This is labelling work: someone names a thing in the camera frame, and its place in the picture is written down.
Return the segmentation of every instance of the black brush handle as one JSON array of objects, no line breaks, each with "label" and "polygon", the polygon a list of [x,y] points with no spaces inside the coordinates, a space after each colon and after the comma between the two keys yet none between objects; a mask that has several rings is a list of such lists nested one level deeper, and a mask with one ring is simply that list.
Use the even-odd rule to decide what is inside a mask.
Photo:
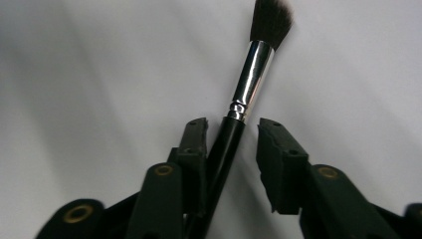
[{"label": "black brush handle", "polygon": [[203,239],[229,174],[245,124],[225,117],[207,159],[208,197],[203,217],[192,216],[186,221],[185,238]]}]

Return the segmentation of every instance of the white surface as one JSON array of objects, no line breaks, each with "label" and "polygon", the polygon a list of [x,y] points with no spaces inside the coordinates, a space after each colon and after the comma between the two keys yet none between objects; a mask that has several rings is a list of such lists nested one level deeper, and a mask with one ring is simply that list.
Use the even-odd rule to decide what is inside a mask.
[{"label": "white surface", "polygon": [[[255,162],[260,117],[371,202],[422,201],[421,1],[291,1],[208,238],[302,238],[270,213]],[[236,85],[254,1],[0,2],[0,237],[35,237],[62,205],[140,188],[186,122],[209,147]]]}]

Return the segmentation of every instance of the screw hole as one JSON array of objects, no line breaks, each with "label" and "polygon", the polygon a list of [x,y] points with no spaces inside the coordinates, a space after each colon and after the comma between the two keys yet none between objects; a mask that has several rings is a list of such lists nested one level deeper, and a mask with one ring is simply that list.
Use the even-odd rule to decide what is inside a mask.
[{"label": "screw hole", "polygon": [[168,165],[161,165],[157,168],[155,168],[155,174],[158,176],[165,176],[170,174],[173,171],[173,168]]},{"label": "screw hole", "polygon": [[84,221],[91,214],[93,214],[93,211],[94,209],[88,204],[79,205],[69,210],[63,217],[63,220],[66,223],[77,223]]},{"label": "screw hole", "polygon": [[319,174],[329,179],[338,178],[338,172],[330,167],[320,167],[318,170]]}]

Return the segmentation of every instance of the silver ferrule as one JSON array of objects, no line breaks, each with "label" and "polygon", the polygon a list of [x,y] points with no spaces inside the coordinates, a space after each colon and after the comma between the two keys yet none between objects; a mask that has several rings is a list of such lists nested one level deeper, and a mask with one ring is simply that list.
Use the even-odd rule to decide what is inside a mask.
[{"label": "silver ferrule", "polygon": [[268,43],[261,41],[250,43],[227,117],[246,123],[273,56],[274,50]]}]

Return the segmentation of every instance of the black plastic part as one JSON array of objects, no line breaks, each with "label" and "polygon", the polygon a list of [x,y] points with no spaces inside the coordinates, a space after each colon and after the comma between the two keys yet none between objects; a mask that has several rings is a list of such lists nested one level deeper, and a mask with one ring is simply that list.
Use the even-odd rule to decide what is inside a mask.
[{"label": "black plastic part", "polygon": [[241,121],[223,118],[206,164],[208,184],[206,213],[203,217],[188,217],[185,238],[205,238],[244,128],[245,124]]},{"label": "black plastic part", "polygon": [[422,238],[422,203],[408,205],[404,220],[411,227],[414,238]]},{"label": "black plastic part", "polygon": [[102,231],[105,232],[103,238],[124,238],[137,195],[135,193],[105,210],[102,218]]},{"label": "black plastic part", "polygon": [[299,214],[308,154],[279,122],[261,119],[257,162],[273,212]]},{"label": "black plastic part", "polygon": [[183,237],[182,176],[177,164],[152,166],[146,173],[125,239]]},{"label": "black plastic part", "polygon": [[43,227],[37,239],[104,238],[100,230],[103,205],[92,199],[79,199],[60,208]]},{"label": "black plastic part", "polygon": [[337,168],[327,165],[310,167],[307,187],[308,203],[322,221],[328,238],[399,238],[376,208]]},{"label": "black plastic part", "polygon": [[182,169],[183,212],[202,216],[205,212],[207,186],[205,178],[205,158],[207,155],[206,118],[190,121],[185,128],[178,148],[171,150],[168,161]]}]

